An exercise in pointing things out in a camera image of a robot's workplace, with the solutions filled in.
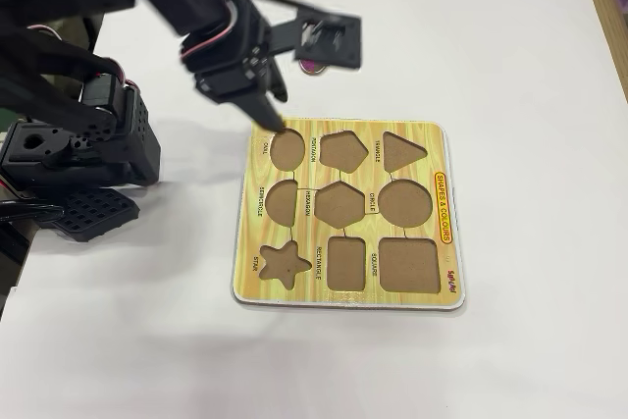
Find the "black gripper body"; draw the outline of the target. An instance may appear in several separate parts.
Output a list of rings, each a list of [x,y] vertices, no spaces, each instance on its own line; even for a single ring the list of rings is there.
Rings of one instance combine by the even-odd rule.
[[[267,93],[270,79],[283,79],[269,56],[268,22],[251,3],[228,3],[227,19],[189,34],[183,65],[195,88],[216,103],[249,92]]]

